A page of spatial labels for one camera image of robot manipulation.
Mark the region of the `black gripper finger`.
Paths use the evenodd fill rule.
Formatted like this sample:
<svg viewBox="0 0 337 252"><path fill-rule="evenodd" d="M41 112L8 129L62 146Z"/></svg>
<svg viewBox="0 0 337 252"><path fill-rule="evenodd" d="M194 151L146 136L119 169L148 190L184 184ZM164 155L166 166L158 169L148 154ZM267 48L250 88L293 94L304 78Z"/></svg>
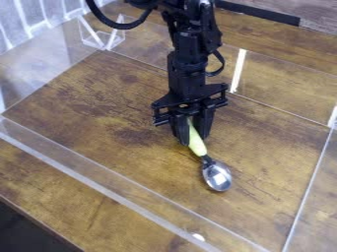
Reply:
<svg viewBox="0 0 337 252"><path fill-rule="evenodd" d="M185 114L176 114L170 119L173 134L184 146L190 145L190 125Z"/></svg>
<svg viewBox="0 0 337 252"><path fill-rule="evenodd" d="M216 112L216 109L213 107L204 108L200 114L194 116L194 127L202 139L206 139L210 135L214 112Z"/></svg>

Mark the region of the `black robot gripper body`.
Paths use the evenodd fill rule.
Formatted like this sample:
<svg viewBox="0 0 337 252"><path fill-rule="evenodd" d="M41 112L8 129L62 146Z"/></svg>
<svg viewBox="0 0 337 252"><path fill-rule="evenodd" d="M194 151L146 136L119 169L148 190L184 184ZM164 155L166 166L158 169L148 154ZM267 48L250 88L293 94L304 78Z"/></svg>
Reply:
<svg viewBox="0 0 337 252"><path fill-rule="evenodd" d="M196 116L204 108L218 109L228 105L228 84L206 84L209 75L217 72L206 71L206 62L182 64L176 59L176 53L168 56L169 93L153 102L153 123L161 126L170 123L176 114Z"/></svg>

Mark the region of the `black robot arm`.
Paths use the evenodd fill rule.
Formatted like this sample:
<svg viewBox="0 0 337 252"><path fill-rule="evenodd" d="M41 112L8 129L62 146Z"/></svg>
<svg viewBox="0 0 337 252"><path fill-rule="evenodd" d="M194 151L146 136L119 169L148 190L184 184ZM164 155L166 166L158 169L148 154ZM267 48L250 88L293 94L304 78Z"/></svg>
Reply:
<svg viewBox="0 0 337 252"><path fill-rule="evenodd" d="M174 50L168 55L169 93L152 104L153 122L169 124L181 144L192 143L190 133L205 138L212 132L216 110L228 105L228 84L209 84L209 58L221 58L222 32L212 0L127 0L139 9L161 10Z"/></svg>

